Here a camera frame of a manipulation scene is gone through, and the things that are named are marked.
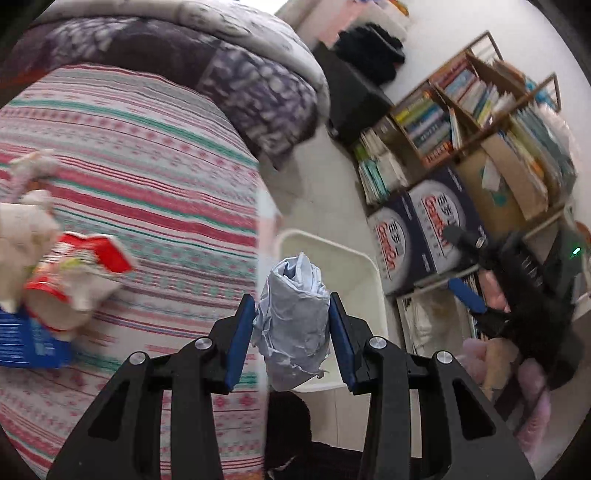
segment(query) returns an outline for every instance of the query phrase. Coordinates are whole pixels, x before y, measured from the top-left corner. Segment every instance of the floor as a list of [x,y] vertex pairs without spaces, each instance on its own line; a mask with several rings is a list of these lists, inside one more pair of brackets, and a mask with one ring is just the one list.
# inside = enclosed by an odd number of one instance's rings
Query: floor
[[[546,18],[527,0],[408,0],[412,25],[405,41],[406,64],[385,88],[393,102],[438,68],[453,53],[485,30],[490,30],[505,59],[540,81],[556,72],[563,100],[563,117],[580,145],[579,182],[574,193],[575,213],[591,225],[591,203],[585,192],[591,184],[591,86],[576,60]],[[445,35],[441,33],[444,26]],[[375,255],[366,225],[353,163],[320,128],[310,141],[299,145],[294,158],[277,172],[261,163],[261,175],[284,216],[285,228],[298,228]],[[390,339],[399,343],[393,313],[389,313]],[[560,456],[591,405],[591,368],[581,369],[567,388],[553,392],[553,420],[547,441],[534,464],[542,477]],[[573,401],[573,390],[577,401]],[[303,394],[312,416],[314,439],[362,450],[369,398],[352,397],[344,388]],[[411,411],[417,427],[418,409]],[[413,454],[417,454],[413,436]]]

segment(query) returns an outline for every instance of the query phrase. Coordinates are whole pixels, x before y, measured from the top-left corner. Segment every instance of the box with logo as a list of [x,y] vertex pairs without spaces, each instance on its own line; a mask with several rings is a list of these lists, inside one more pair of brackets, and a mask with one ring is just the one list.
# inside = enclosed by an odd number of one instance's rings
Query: box with logo
[[450,224],[488,238],[474,203],[452,167],[429,172],[428,177],[409,192],[421,224],[427,248],[437,273],[470,265],[462,253],[443,238]]
[[385,294],[404,294],[435,273],[421,224],[407,193],[386,202],[368,218]]

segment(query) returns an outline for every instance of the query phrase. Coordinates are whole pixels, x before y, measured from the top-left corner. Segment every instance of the white trash bin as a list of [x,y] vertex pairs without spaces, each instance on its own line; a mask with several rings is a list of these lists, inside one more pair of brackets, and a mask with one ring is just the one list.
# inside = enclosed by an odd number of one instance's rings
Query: white trash bin
[[[365,320],[374,335],[388,338],[386,305],[379,271],[365,254],[330,242],[301,230],[285,230],[277,238],[278,258],[297,257],[304,252],[322,271],[322,282],[330,292],[337,292],[347,314]],[[321,368],[323,378],[312,378],[294,390],[299,393],[344,387],[335,350]]]

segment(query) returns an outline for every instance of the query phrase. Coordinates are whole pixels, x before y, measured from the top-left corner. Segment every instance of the trash can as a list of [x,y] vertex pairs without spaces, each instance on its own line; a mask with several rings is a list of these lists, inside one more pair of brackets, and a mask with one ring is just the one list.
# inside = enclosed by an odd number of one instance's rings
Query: trash can
[[[277,238],[279,258],[296,257],[304,252],[322,271],[322,281],[330,292],[337,292],[347,314],[365,320],[374,335],[388,338],[386,305],[379,271],[365,254],[301,230],[289,229]],[[344,387],[335,351],[322,363],[323,378],[312,378],[294,390],[299,393]]]

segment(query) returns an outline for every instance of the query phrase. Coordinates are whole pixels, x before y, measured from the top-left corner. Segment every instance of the red and white packaging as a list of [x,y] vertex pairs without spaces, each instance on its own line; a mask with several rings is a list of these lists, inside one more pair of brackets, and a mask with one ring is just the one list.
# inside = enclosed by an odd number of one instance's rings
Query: red and white packaging
[[55,337],[72,340],[136,266],[114,236],[64,232],[25,284],[25,305]]

